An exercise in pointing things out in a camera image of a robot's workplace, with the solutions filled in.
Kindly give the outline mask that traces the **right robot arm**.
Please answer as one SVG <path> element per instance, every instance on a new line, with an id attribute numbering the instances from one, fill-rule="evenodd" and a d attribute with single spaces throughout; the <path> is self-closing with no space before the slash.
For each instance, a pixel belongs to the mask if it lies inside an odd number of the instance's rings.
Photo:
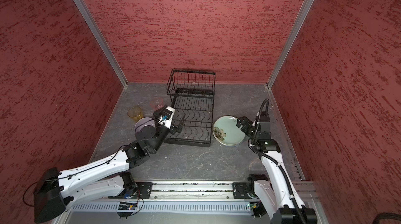
<path id="1" fill-rule="evenodd" d="M 265 167 L 268 179 L 251 183 L 251 192 L 259 198 L 271 224 L 316 224 L 315 210 L 306 206 L 296 192 L 283 161 L 279 144 L 271 139 L 267 113 L 259 113 L 254 122 L 247 117 L 237 120 L 236 126 L 250 138 L 248 146 Z"/>

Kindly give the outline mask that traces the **pale green plate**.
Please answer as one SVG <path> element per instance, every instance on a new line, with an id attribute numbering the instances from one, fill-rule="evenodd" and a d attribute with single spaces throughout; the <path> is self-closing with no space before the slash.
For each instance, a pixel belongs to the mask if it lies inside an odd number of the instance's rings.
<path id="1" fill-rule="evenodd" d="M 246 135 L 236 126 L 237 118 L 234 116 L 222 116 L 213 125 L 213 136 L 222 145 L 234 147 L 240 145 Z"/>

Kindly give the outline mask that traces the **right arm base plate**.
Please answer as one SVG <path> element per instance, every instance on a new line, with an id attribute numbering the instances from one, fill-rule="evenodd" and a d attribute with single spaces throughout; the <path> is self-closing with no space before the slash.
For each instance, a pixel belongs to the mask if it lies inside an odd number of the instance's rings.
<path id="1" fill-rule="evenodd" d="M 254 190 L 247 182 L 234 182 L 232 184 L 233 197 L 236 200 L 258 199 Z"/>

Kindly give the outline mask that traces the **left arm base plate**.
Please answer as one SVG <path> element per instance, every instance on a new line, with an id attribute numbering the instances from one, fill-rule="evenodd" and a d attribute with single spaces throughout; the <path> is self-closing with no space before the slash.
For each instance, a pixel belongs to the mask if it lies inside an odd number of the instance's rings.
<path id="1" fill-rule="evenodd" d="M 127 199 L 127 200 L 139 200 L 149 199 L 152 191 L 152 182 L 139 182 L 136 185 L 124 185 L 123 191 L 117 196 L 109 196 L 109 199 Z"/>

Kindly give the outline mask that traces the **pink glass cup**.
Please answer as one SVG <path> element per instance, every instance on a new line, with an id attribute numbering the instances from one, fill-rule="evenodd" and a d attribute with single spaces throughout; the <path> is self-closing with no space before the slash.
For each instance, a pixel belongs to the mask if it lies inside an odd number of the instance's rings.
<path id="1" fill-rule="evenodd" d="M 165 106 L 165 103 L 164 103 L 164 100 L 162 98 L 158 97 L 158 98 L 153 98 L 150 101 L 150 105 L 156 111 L 158 109 L 163 108 Z"/>

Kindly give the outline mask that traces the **amber glass cup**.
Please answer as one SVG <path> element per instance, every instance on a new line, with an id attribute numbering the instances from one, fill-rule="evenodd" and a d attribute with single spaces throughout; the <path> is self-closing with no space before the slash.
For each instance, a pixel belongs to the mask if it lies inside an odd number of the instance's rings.
<path id="1" fill-rule="evenodd" d="M 134 106 L 130 108 L 127 112 L 128 117 L 134 122 L 138 122 L 144 117 L 144 113 L 141 107 Z"/>

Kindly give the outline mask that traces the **lavender ceramic bowl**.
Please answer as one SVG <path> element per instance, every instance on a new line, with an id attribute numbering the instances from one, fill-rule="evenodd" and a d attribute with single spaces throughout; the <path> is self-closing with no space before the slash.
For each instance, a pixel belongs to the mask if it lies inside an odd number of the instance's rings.
<path id="1" fill-rule="evenodd" d="M 146 126 L 152 126 L 155 127 L 155 121 L 153 118 L 150 117 L 145 117 L 137 121 L 135 124 L 135 133 L 138 133 L 141 131 L 142 128 Z"/>

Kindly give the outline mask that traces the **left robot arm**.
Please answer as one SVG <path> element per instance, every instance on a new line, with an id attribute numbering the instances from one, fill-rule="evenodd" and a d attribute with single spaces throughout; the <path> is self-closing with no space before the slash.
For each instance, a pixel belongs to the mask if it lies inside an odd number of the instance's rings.
<path id="1" fill-rule="evenodd" d="M 106 158 L 87 165 L 43 173 L 33 191 L 34 222 L 46 223 L 67 209 L 102 197 L 139 198 L 136 182 L 128 172 L 156 154 L 165 138 L 181 133 L 184 118 L 173 124 L 175 109 L 164 106 L 153 113 L 154 125 L 142 125 L 136 140 Z"/>

